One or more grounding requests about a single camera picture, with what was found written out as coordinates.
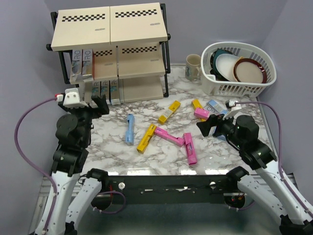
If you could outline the metallic blue toothpaste box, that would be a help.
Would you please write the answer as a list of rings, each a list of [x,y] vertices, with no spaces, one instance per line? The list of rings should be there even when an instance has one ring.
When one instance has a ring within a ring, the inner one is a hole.
[[[120,104],[119,84],[117,79],[110,81],[110,97],[112,105]]]
[[[101,95],[105,95],[106,102],[110,105],[110,81],[101,81]]]
[[[101,82],[94,81],[92,83],[92,96],[100,96],[101,95]]]

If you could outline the pink toothpaste box diagonal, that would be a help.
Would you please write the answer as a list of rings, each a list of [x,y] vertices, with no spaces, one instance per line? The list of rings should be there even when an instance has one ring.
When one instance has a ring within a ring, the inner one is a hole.
[[[195,152],[191,133],[184,133],[183,138],[185,141],[185,151],[186,151],[186,155],[187,155],[188,164],[189,165],[196,165],[198,160],[197,160],[197,155]]]

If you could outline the silver foil toothpaste box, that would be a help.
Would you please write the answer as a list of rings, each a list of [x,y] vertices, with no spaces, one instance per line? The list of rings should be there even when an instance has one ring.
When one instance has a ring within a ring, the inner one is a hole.
[[[83,50],[82,79],[85,83],[94,80],[94,54],[92,49]]]

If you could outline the red metallic toothpaste box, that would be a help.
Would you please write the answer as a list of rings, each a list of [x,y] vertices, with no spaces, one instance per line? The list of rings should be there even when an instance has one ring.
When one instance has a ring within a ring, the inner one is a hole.
[[[70,71],[70,83],[75,84],[82,79],[82,50],[72,51],[72,63]]]

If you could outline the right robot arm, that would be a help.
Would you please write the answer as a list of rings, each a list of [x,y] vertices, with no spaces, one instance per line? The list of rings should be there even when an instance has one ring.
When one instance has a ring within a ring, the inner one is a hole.
[[[225,187],[235,192],[240,190],[262,206],[283,235],[311,235],[313,233],[313,207],[300,195],[279,166],[274,152],[258,139],[259,126],[247,115],[225,119],[224,115],[210,115],[197,127],[207,137],[215,127],[214,137],[224,136],[227,143],[239,152],[241,159],[250,166],[269,186],[268,192],[239,166],[227,173]]]

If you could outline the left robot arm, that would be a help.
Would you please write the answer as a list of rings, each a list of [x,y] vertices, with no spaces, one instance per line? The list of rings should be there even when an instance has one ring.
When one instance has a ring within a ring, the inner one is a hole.
[[[109,186],[108,173],[92,169],[75,198],[74,188],[88,156],[87,147],[91,143],[93,119],[109,114],[105,96],[92,96],[97,105],[66,110],[57,121],[56,138],[58,147],[53,155],[50,188],[42,218],[34,232],[36,235],[75,235],[79,223],[97,193],[104,193]]]

